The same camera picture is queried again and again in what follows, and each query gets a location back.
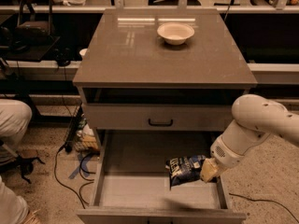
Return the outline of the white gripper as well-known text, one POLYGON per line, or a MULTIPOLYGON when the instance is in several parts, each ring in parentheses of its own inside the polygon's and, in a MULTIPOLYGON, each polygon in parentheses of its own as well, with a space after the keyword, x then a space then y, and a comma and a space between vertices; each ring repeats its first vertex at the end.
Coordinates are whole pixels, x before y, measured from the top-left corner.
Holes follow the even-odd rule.
POLYGON ((226 168, 236 167, 243 160, 242 155, 236 154, 225 145, 221 135, 210 147, 210 153, 213 158, 205 159, 200 173, 201 179, 206 183, 220 176, 226 168))

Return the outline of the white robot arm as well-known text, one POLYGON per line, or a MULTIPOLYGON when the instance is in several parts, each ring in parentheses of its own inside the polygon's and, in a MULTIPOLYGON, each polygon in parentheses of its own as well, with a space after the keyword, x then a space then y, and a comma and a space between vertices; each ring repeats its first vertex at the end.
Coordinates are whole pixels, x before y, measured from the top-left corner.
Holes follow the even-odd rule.
POLYGON ((232 105, 233 121, 214 141, 200 177, 209 182, 236 167, 249 150, 276 135, 299 146, 299 115, 284 105, 255 94, 237 98, 232 105))

